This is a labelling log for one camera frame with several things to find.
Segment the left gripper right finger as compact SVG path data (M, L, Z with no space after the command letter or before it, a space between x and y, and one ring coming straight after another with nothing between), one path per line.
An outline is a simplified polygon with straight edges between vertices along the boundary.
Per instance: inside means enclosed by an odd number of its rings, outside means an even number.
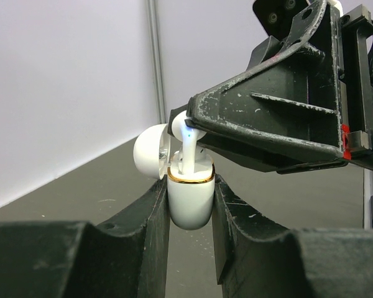
M289 229L215 178L216 280L224 297L373 297L373 229Z

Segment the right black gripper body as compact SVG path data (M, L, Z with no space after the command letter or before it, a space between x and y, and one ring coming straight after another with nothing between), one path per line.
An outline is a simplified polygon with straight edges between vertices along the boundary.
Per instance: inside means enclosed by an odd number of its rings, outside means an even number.
M358 6L349 14L339 6L341 70L341 132L343 157L348 163L373 170L373 20Z

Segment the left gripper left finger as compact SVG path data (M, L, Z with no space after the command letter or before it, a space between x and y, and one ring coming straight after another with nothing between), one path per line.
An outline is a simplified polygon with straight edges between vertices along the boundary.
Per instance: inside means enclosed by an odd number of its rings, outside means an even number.
M167 181L86 221L0 222L0 297L164 297Z

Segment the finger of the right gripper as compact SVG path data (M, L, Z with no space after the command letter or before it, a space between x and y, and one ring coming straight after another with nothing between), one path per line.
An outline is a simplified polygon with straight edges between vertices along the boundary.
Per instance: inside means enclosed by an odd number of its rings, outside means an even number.
M267 38L247 69L193 96L203 147L232 161L341 161L339 11L327 1L256 1Z
M335 111L317 107L178 107L204 148L245 168L279 174L346 166Z

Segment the white earbud charging case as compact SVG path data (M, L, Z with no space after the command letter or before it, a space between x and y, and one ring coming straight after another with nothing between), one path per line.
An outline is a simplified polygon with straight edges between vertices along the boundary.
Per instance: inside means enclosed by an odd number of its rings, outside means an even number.
M170 156L170 143L166 124L149 127L134 143L134 164L142 174L167 181L173 223L184 230L198 230L208 223L212 213L214 162L204 148L197 146L194 173L182 174L183 150Z

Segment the white earbud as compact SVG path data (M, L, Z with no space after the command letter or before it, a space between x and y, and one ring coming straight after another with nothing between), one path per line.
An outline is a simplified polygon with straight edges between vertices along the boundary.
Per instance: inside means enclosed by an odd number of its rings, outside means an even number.
M179 113L172 122L171 129L174 137L182 142L182 175L195 172L195 155L197 141L206 135L206 132L187 126L187 112Z

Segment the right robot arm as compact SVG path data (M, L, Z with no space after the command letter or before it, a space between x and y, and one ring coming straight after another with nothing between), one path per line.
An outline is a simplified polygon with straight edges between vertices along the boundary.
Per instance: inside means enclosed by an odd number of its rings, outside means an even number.
M279 174L369 170L364 226L373 228L373 20L339 1L255 1L267 38L247 69L180 110L198 144L246 168Z

